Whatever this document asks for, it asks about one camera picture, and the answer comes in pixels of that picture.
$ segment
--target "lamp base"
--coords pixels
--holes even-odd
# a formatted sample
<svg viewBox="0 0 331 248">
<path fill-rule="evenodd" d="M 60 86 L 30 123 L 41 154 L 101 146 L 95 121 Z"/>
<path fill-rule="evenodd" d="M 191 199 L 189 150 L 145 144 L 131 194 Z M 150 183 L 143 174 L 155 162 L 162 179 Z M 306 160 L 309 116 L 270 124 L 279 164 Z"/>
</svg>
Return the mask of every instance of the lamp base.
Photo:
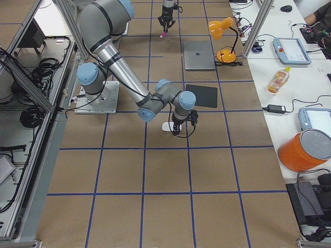
<svg viewBox="0 0 331 248">
<path fill-rule="evenodd" d="M 231 50 L 229 49 L 223 49 L 221 51 L 218 51 L 216 57 L 218 61 L 222 63 L 232 63 L 235 62 L 235 60 L 237 59 L 235 53 L 231 53 Z"/>
</svg>

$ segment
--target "orange container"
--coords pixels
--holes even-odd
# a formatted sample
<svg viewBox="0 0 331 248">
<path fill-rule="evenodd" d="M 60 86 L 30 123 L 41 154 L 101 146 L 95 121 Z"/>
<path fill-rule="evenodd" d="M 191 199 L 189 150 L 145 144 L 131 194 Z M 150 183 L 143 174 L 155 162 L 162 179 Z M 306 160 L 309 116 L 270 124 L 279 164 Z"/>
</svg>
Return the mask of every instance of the orange container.
<svg viewBox="0 0 331 248">
<path fill-rule="evenodd" d="M 294 172 L 302 172 L 331 158 L 331 138 L 317 129 L 295 135 L 278 149 L 280 161 Z"/>
</svg>

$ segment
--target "orange desk lamp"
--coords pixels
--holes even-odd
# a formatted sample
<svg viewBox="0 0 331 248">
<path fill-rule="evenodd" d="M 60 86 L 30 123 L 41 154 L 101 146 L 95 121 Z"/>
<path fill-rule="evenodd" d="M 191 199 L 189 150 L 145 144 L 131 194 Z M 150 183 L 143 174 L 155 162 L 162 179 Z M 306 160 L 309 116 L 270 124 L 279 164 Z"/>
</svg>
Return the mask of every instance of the orange desk lamp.
<svg viewBox="0 0 331 248">
<path fill-rule="evenodd" d="M 237 44 L 238 32 L 237 32 L 237 30 L 235 30 L 234 28 L 231 27 L 232 25 L 233 25 L 233 18 L 231 18 L 231 17 L 228 17 L 221 22 L 220 21 L 211 21 L 208 23 L 209 32 L 215 40 L 218 40 L 219 38 L 221 38 L 223 35 L 223 32 L 227 28 L 231 29 L 232 31 L 234 31 L 236 33 L 236 40 L 234 41 L 232 49 L 231 50 L 222 49 L 221 51 L 218 51 L 216 54 L 218 61 L 220 61 L 222 63 L 232 63 L 237 58 L 237 56 L 234 52 L 234 47 Z"/>
</svg>

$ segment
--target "touchscreen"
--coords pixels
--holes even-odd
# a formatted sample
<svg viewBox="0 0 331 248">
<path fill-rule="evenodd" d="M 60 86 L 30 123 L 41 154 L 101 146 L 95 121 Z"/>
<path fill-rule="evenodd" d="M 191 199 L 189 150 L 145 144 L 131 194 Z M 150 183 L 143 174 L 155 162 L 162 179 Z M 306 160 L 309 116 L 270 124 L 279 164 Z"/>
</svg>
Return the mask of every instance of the touchscreen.
<svg viewBox="0 0 331 248">
<path fill-rule="evenodd" d="M 331 137 L 331 112 L 307 110 L 311 127 L 321 130 Z"/>
<path fill-rule="evenodd" d="M 306 57 L 297 40 L 279 39 L 289 61 L 306 61 Z"/>
</svg>

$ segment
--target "juice bottle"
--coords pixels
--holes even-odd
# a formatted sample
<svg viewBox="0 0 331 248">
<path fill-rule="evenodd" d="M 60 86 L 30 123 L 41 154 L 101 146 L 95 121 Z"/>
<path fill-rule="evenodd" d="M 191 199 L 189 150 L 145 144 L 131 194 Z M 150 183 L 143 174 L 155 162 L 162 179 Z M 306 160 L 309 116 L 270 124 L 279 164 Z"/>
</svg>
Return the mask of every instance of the juice bottle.
<svg viewBox="0 0 331 248">
<path fill-rule="evenodd" d="M 276 74 L 268 84 L 268 90 L 271 93 L 277 93 L 280 87 L 283 86 L 288 81 L 290 77 L 290 73 L 289 73 L 290 69 L 291 67 L 286 66 L 284 69 L 276 72 Z"/>
</svg>

